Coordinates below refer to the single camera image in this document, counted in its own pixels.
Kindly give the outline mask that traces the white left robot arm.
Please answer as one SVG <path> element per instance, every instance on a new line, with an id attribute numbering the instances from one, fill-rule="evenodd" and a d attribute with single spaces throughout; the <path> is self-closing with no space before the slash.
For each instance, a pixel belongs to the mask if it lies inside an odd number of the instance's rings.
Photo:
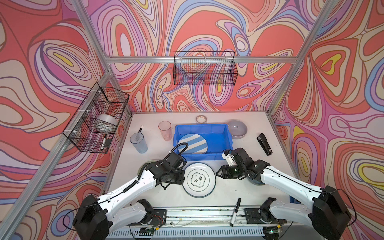
<path id="1" fill-rule="evenodd" d="M 141 194 L 156 186 L 182 185 L 187 161 L 174 152 L 160 161 L 146 163 L 139 174 L 119 188 L 95 197 L 87 196 L 73 220 L 73 227 L 81 240 L 104 240 L 107 236 L 130 224 L 155 226 L 159 216 Z"/>

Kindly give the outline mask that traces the blue handheld device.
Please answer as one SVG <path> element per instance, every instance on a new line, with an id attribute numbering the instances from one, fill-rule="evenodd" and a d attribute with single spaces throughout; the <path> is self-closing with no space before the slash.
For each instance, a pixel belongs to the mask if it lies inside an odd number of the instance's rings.
<path id="1" fill-rule="evenodd" d="M 297 204 L 298 201 L 295 198 L 293 198 L 292 196 L 290 196 L 290 203 Z"/>

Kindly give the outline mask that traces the dark blue ceramic bowl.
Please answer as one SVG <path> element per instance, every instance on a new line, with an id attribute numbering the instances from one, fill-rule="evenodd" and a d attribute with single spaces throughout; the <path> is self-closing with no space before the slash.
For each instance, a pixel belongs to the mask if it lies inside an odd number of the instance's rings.
<path id="1" fill-rule="evenodd" d="M 257 178 L 255 178 L 255 179 L 248 178 L 248 181 L 250 183 L 252 183 L 253 185 L 256 185 L 256 186 L 264 185 L 264 183 L 261 180 L 257 179 Z"/>

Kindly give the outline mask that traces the white tape roll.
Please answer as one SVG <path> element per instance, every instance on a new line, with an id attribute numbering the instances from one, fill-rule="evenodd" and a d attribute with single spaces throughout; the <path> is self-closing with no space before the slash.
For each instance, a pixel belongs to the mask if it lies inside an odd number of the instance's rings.
<path id="1" fill-rule="evenodd" d="M 114 133 L 118 125 L 118 120 L 106 114 L 98 115 L 95 120 L 95 129 L 101 133 Z"/>

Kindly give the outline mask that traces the green ceramic bowl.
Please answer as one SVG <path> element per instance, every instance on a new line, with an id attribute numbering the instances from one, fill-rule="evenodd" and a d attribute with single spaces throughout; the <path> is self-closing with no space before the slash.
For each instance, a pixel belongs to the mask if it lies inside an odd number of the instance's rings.
<path id="1" fill-rule="evenodd" d="M 141 167 L 141 169 L 139 170 L 139 173 L 138 173 L 138 179 L 139 179 L 139 180 L 140 180 L 140 178 L 141 178 L 141 176 L 142 176 L 144 170 L 146 169 L 146 167 L 147 167 L 148 165 L 149 165 L 148 163 L 145 163 L 145 164 Z"/>

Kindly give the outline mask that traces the black marker on rail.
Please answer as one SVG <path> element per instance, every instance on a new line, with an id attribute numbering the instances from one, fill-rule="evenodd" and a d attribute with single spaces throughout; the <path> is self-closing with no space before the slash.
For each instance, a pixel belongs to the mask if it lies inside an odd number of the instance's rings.
<path id="1" fill-rule="evenodd" d="M 237 203 L 236 203 L 235 208 L 234 208 L 234 212 L 233 212 L 232 217 L 231 217 L 231 220 L 230 220 L 230 226 L 231 226 L 231 227 L 233 227 L 234 224 L 235 224 L 236 217 L 237 217 L 237 215 L 238 215 L 238 211 L 239 211 L 239 207 L 240 207 L 240 205 L 241 205 L 241 201 L 242 201 L 242 199 L 241 199 L 241 198 L 238 198 Z"/>

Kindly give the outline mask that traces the blue white striped plate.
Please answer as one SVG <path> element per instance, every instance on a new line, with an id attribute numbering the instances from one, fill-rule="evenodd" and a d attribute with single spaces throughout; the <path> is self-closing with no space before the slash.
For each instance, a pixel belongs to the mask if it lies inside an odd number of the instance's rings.
<path id="1" fill-rule="evenodd" d="M 199 134 L 187 134 L 181 137 L 178 144 L 187 143 L 189 146 L 183 154 L 205 154 L 208 150 L 207 140 Z"/>

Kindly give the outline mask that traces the clear grey plastic cup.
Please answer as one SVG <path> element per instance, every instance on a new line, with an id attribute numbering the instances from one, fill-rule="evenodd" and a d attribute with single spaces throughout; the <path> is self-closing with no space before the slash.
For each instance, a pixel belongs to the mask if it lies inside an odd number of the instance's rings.
<path id="1" fill-rule="evenodd" d="M 140 154 L 147 152 L 148 146 L 142 133 L 134 133 L 131 135 L 130 142 Z"/>

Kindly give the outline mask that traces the white plate flower outline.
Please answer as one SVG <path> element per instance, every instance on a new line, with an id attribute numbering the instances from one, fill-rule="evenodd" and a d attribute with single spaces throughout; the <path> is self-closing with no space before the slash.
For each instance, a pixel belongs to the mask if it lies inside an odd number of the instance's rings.
<path id="1" fill-rule="evenodd" d="M 185 169 L 183 188 L 194 198 L 209 196 L 216 187 L 216 175 L 213 169 L 204 163 L 193 163 Z"/>

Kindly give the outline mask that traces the grey purple bowl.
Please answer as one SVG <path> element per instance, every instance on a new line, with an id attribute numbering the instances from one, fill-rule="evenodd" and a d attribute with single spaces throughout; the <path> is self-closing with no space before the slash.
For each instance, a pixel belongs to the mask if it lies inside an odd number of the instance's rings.
<path id="1" fill-rule="evenodd" d="M 248 127 L 246 124 L 244 124 L 241 121 L 238 120 L 231 120 L 227 123 L 229 132 L 232 136 L 232 139 L 238 140 L 243 138 L 247 132 L 248 132 Z"/>

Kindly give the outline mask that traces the pink translucent cup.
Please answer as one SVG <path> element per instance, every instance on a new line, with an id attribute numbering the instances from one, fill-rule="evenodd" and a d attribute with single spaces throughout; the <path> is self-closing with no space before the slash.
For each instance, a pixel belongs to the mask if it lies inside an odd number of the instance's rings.
<path id="1" fill-rule="evenodd" d="M 172 124 L 169 121 L 160 122 L 158 128 L 165 141 L 170 141 L 172 139 Z"/>

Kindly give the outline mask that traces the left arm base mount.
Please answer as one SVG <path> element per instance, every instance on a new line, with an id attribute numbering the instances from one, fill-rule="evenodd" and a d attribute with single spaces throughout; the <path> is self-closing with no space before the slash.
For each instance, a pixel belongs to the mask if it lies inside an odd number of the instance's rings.
<path id="1" fill-rule="evenodd" d="M 130 218 L 128 226 L 162 226 L 166 223 L 167 210 L 154 208 L 146 199 L 138 200 L 135 204 L 123 208 L 130 213 L 136 212 L 134 220 Z"/>

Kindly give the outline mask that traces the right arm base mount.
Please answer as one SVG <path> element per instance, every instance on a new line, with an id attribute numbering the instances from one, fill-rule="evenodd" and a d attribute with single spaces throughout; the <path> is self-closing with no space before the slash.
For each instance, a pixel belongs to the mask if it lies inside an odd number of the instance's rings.
<path id="1" fill-rule="evenodd" d="M 271 204 L 276 200 L 267 198 L 259 208 L 245 208 L 243 217 L 246 218 L 247 224 L 286 224 L 286 220 L 277 219 L 270 211 Z"/>

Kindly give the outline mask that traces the marker in left basket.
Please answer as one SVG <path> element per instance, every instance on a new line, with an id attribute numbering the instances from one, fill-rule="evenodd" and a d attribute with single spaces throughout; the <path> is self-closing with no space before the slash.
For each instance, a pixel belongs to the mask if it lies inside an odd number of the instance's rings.
<path id="1" fill-rule="evenodd" d="M 104 148 L 105 148 L 106 140 L 107 140 L 107 134 L 104 134 L 104 137 L 103 137 L 103 140 L 102 140 L 102 144 L 101 144 L 101 148 L 100 148 L 101 151 L 104 150 Z"/>

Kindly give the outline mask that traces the black stapler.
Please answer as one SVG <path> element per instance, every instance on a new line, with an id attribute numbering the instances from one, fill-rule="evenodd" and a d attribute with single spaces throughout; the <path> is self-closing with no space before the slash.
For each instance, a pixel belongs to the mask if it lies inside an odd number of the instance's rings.
<path id="1" fill-rule="evenodd" d="M 264 152 L 266 153 L 266 155 L 267 156 L 272 155 L 273 151 L 271 149 L 271 146 L 269 145 L 268 140 L 263 133 L 259 134 L 259 136 L 257 137 L 257 140 L 261 145 L 262 149 L 264 150 Z"/>

